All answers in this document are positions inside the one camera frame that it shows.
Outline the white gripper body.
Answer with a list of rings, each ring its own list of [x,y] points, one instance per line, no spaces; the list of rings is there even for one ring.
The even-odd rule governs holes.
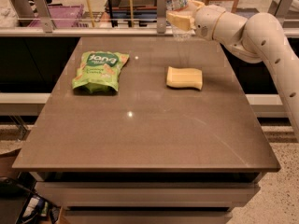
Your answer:
[[[224,7],[215,5],[201,7],[195,14],[195,33],[199,37],[211,41],[217,21],[225,12]]]

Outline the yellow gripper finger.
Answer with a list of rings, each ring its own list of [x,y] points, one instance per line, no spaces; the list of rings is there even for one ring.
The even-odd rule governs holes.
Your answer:
[[[197,1],[197,0],[188,0],[188,9],[190,11],[197,11],[200,8],[204,7],[205,4],[201,1]]]
[[[182,31],[188,32],[194,29],[194,16],[191,12],[168,11],[166,19]]]

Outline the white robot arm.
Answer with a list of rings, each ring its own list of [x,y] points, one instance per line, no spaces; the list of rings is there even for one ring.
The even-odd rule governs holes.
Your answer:
[[[276,17],[257,13],[247,19],[223,7],[190,0],[179,11],[168,10],[166,19],[182,31],[221,43],[242,61],[263,62],[299,140],[299,59]]]

